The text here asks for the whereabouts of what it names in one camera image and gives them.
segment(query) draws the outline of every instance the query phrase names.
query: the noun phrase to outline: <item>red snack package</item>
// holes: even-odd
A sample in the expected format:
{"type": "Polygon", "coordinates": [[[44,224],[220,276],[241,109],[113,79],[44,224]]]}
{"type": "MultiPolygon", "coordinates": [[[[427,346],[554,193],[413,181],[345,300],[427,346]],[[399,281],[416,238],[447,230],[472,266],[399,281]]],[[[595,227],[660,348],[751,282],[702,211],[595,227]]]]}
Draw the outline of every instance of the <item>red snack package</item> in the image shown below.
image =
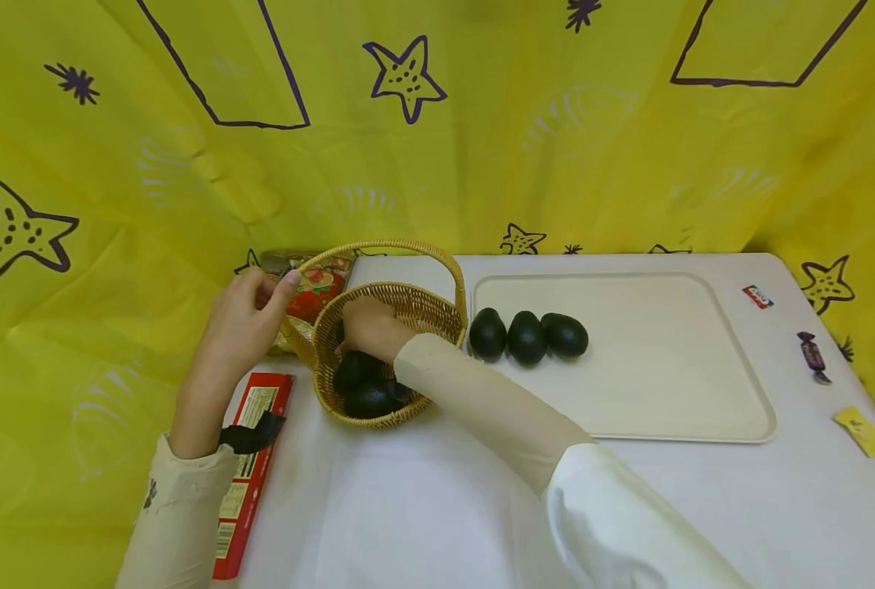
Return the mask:
{"type": "MultiPolygon", "coordinates": [[[[262,254],[262,267],[264,272],[282,277],[290,269],[299,267],[314,255],[316,254],[271,250],[262,254]]],[[[320,311],[346,289],[346,281],[349,279],[353,263],[355,259],[352,257],[338,256],[309,269],[300,280],[297,295],[290,300],[288,315],[313,325],[320,316],[320,311]]]]}
{"type": "MultiPolygon", "coordinates": [[[[232,425],[253,428],[264,411],[283,416],[287,413],[287,402],[293,386],[294,377],[290,374],[252,372],[232,425]]],[[[274,446],[268,446],[260,452],[245,454],[240,458],[231,488],[222,499],[212,578],[238,576],[241,557],[245,555],[248,535],[251,534],[258,500],[267,481],[273,456],[274,446]]]]}

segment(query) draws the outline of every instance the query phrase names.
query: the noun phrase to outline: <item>white tray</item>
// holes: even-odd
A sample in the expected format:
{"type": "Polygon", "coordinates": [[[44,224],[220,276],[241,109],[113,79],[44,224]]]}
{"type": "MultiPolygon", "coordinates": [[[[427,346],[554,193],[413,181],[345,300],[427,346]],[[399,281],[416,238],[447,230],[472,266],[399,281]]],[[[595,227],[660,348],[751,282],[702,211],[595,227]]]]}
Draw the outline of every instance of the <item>white tray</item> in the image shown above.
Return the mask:
{"type": "Polygon", "coordinates": [[[760,444],[774,408],[714,290],[686,272],[488,277],[471,316],[491,306],[509,326],[524,309],[585,325],[588,351],[534,367],[493,366],[595,438],[760,444]]]}

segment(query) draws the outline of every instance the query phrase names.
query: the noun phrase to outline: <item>yellow curtain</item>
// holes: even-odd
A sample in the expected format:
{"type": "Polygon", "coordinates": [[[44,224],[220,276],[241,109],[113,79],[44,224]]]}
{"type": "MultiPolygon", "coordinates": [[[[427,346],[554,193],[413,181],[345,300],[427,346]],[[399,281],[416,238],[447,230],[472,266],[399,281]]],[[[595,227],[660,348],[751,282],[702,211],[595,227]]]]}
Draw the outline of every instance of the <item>yellow curtain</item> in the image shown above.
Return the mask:
{"type": "Polygon", "coordinates": [[[113,582],[248,250],[385,236],[768,250],[875,398],[875,0],[0,0],[0,587],[113,582]]]}

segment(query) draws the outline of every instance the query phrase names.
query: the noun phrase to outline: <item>white table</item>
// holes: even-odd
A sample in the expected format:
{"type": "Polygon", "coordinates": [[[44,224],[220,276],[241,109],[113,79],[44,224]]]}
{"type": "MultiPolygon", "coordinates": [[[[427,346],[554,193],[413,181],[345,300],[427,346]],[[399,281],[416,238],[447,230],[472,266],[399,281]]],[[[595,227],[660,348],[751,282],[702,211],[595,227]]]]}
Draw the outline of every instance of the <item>white table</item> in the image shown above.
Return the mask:
{"type": "MultiPolygon", "coordinates": [[[[875,460],[832,422],[855,405],[875,424],[875,407],[783,262],[767,254],[457,260],[468,286],[515,273],[702,275],[777,409],[777,438],[762,446],[604,444],[754,587],[875,589],[875,460]],[[776,304],[756,308],[741,291],[750,284],[776,304]],[[832,386],[811,379],[799,330],[817,335],[832,386]]],[[[351,286],[369,281],[409,281],[452,296],[449,274],[423,257],[363,257],[351,286]]],[[[439,409],[367,432],[325,415],[296,360],[265,361],[257,371],[298,380],[238,587],[570,587],[536,498],[439,409]]]]}

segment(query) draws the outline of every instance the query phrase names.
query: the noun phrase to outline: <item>yellow packet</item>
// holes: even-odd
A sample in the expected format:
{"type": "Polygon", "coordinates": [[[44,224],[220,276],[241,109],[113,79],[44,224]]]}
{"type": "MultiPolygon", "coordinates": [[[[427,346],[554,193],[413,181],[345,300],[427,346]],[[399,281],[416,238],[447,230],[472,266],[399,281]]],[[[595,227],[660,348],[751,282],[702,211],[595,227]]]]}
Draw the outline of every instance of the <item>yellow packet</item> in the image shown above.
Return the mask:
{"type": "Polygon", "coordinates": [[[847,407],[833,416],[833,420],[846,428],[867,456],[875,458],[875,427],[859,413],[859,409],[847,407]]]}

